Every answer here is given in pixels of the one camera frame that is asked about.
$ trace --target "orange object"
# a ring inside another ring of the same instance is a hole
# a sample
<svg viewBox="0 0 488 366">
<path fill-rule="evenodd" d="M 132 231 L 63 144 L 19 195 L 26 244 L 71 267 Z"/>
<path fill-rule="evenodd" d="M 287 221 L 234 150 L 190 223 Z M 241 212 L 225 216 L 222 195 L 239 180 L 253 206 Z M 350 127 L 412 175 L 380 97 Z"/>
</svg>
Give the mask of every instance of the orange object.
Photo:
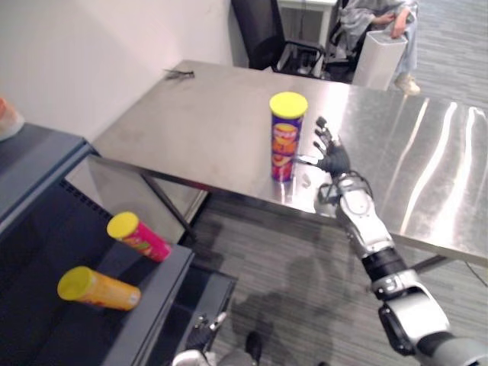
<svg viewBox="0 0 488 366">
<path fill-rule="evenodd" d="M 100 307 L 131 310 L 140 300 L 140 290 L 92 269 L 79 266 L 59 280 L 58 295 L 67 301 L 91 303 Z"/>
</svg>

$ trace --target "white trash bin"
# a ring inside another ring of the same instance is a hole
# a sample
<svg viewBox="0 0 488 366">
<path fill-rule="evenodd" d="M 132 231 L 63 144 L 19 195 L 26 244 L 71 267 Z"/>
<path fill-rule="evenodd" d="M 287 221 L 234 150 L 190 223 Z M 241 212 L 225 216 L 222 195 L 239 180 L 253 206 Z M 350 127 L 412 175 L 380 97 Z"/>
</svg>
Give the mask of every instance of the white trash bin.
<svg viewBox="0 0 488 366">
<path fill-rule="evenodd" d="M 404 36 L 393 39 L 389 30 L 368 32 L 352 84 L 387 90 L 407 43 Z"/>
</svg>

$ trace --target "pink pringles can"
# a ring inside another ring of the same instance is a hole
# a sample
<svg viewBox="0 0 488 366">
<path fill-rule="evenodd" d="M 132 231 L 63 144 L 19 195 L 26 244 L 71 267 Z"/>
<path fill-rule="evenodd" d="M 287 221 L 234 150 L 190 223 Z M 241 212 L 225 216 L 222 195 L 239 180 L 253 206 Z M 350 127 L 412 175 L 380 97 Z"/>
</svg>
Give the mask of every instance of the pink pringles can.
<svg viewBox="0 0 488 366">
<path fill-rule="evenodd" d="M 164 261 L 171 254 L 171 246 L 130 211 L 112 217 L 107 225 L 107 233 L 156 262 Z"/>
</svg>

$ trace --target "robotic hand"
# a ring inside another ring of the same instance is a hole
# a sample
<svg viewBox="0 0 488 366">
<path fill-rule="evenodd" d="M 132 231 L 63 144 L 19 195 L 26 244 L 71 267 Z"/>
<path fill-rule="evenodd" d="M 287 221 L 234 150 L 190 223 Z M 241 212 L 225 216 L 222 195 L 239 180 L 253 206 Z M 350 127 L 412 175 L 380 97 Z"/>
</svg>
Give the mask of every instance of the robotic hand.
<svg viewBox="0 0 488 366">
<path fill-rule="evenodd" d="M 326 121 L 319 118 L 315 131 L 323 159 L 310 163 L 332 176 L 332 185 L 319 189 L 323 203 L 334 204 L 356 255 L 371 279 L 371 289 L 383 302 L 378 310 L 393 349 L 415 357 L 422 366 L 472 366 L 488 359 L 488 348 L 472 339 L 457 338 L 442 308 L 395 250 L 391 235 L 376 215 L 368 182 L 350 169 L 349 157 Z"/>
</svg>

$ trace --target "black office chair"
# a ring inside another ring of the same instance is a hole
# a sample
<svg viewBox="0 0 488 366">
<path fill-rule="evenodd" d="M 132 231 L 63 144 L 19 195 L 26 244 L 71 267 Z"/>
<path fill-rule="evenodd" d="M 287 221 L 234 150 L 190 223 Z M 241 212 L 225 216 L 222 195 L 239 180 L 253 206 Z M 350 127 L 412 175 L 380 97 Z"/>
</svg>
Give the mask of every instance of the black office chair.
<svg viewBox="0 0 488 366">
<path fill-rule="evenodd" d="M 285 39 L 277 0 L 232 0 L 232 6 L 250 69 L 271 67 L 274 72 L 314 77 L 313 68 L 325 50 L 318 43 Z"/>
<path fill-rule="evenodd" d="M 341 24 L 340 13 L 348 3 L 349 0 L 342 0 L 338 3 L 339 9 L 337 10 L 337 23 L 329 32 L 329 48 L 326 54 L 325 70 L 327 72 L 327 79 L 334 82 L 350 83 L 352 81 L 354 73 L 358 67 L 359 57 L 361 56 L 361 51 L 363 50 L 366 34 L 371 30 L 371 25 L 369 25 L 359 38 L 355 48 L 353 50 L 348 50 L 345 59 L 335 58 L 335 49 L 339 45 L 340 40 L 345 37 L 345 31 Z"/>
</svg>

